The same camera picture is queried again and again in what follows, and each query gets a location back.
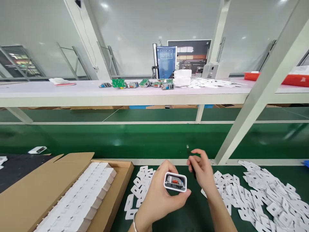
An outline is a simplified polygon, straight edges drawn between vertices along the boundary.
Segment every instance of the left hand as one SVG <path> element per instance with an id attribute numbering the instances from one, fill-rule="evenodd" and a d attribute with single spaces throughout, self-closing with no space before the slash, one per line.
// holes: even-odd
<path id="1" fill-rule="evenodd" d="M 168 171 L 178 174 L 176 167 L 166 160 L 154 173 L 145 200 L 136 213 L 135 224 L 139 232 L 146 231 L 155 221 L 183 207 L 191 194 L 190 189 L 176 196 L 168 194 L 163 185 Z"/>

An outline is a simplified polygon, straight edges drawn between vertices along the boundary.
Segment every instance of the wrist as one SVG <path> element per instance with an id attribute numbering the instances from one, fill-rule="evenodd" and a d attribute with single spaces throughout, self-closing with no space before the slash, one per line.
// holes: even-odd
<path id="1" fill-rule="evenodd" d="M 140 208 L 135 215 L 135 225 L 138 232 L 145 232 L 152 225 L 152 221 L 148 214 Z"/>

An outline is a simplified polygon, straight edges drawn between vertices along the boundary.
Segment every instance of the green work surface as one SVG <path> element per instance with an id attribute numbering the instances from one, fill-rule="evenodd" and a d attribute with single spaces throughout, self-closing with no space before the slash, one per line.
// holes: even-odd
<path id="1" fill-rule="evenodd" d="M 234 121 L 240 108 L 204 109 L 202 121 Z M 34 122 L 195 121 L 197 109 L 23 110 Z M 265 108 L 257 120 L 308 120 L 309 107 Z M 7 110 L 1 122 L 19 122 Z"/>
<path id="2" fill-rule="evenodd" d="M 126 199 L 131 194 L 130 189 L 134 185 L 133 180 L 139 171 L 140 166 L 136 166 L 132 173 L 128 187 L 120 204 L 118 213 L 114 220 L 111 231 L 128 231 L 132 220 L 125 220 L 126 212 L 124 211 Z M 158 166 L 149 166 L 156 170 Z M 188 181 L 188 188 L 192 191 L 185 206 L 175 212 L 168 214 L 166 217 L 153 224 L 153 231 L 214 231 L 211 214 L 207 199 L 201 194 L 201 187 L 194 179 L 193 174 L 188 171 L 187 166 L 176 167 L 179 174 L 185 175 Z M 296 188 L 296 192 L 301 196 L 302 200 L 309 203 L 309 169 L 299 166 L 265 166 L 275 177 L 278 177 L 284 184 L 289 183 Z M 222 174 L 229 173 L 240 178 L 240 184 L 246 189 L 251 189 L 242 178 L 246 169 L 242 166 L 213 166 L 214 172 L 219 170 Z M 171 195 L 178 192 L 169 191 Z M 136 208 L 136 197 L 134 197 L 133 207 Z M 252 224 L 248 221 L 242 221 L 238 209 L 232 207 L 232 219 L 239 232 L 256 231 Z M 263 207 L 264 213 L 272 219 L 272 216 Z"/>
<path id="3" fill-rule="evenodd" d="M 213 159 L 231 126 L 0 125 L 0 151 L 24 154 L 36 146 L 46 146 L 46 152 L 54 155 L 93 151 L 96 158 L 185 159 L 188 144 L 205 150 Z M 308 159 L 308 138 L 307 123 L 254 124 L 231 158 Z"/>

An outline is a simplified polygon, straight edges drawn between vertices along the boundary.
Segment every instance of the right hand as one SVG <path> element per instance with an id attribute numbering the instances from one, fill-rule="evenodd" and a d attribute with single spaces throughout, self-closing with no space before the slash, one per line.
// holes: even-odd
<path id="1" fill-rule="evenodd" d="M 201 149 L 194 149 L 191 153 L 198 153 L 199 156 L 189 156 L 187 160 L 187 165 L 189 166 L 189 171 L 192 172 L 192 166 L 196 173 L 196 179 L 205 193 L 208 195 L 214 190 L 217 190 L 216 183 L 213 177 L 213 170 L 211 167 L 210 160 L 208 159 L 206 152 Z"/>

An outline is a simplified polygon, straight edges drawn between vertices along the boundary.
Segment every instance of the blue machine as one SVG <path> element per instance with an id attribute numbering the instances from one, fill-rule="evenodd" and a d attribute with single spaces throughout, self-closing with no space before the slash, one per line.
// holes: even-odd
<path id="1" fill-rule="evenodd" d="M 177 46 L 157 46 L 159 77 L 157 79 L 173 78 L 176 68 Z"/>

